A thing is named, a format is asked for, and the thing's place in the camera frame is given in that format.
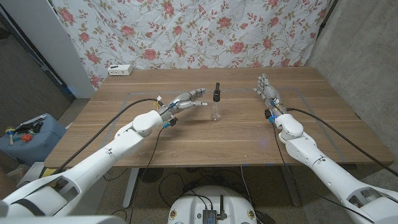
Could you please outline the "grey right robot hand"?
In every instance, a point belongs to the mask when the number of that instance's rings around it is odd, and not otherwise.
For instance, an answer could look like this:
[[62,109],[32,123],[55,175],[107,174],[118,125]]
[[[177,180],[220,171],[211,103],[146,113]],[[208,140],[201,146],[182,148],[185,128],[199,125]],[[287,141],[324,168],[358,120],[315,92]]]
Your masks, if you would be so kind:
[[253,90],[263,99],[266,106],[264,114],[271,123],[274,123],[280,115],[287,113],[279,92],[270,84],[265,73],[258,77],[257,88]]

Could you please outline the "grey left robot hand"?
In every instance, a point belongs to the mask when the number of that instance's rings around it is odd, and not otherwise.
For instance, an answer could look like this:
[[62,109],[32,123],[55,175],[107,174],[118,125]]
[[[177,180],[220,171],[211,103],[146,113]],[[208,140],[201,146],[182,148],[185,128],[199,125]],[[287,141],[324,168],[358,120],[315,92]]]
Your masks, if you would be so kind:
[[182,93],[174,98],[167,106],[162,106],[158,113],[164,124],[163,128],[174,126],[178,121],[175,115],[194,106],[206,106],[207,103],[198,101],[205,94],[204,88],[197,88],[187,93]]

